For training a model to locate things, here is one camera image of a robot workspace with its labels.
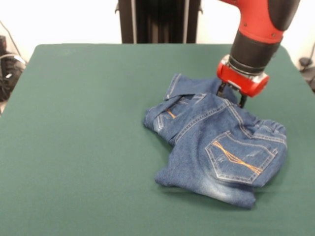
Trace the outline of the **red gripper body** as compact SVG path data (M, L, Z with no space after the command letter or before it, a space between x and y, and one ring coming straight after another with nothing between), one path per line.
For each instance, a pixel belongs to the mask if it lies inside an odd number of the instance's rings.
M217 76L224 83L249 97L259 95L269 82L269 76L265 72L259 75L247 75L235 70L229 63L229 55L225 55L219 62Z

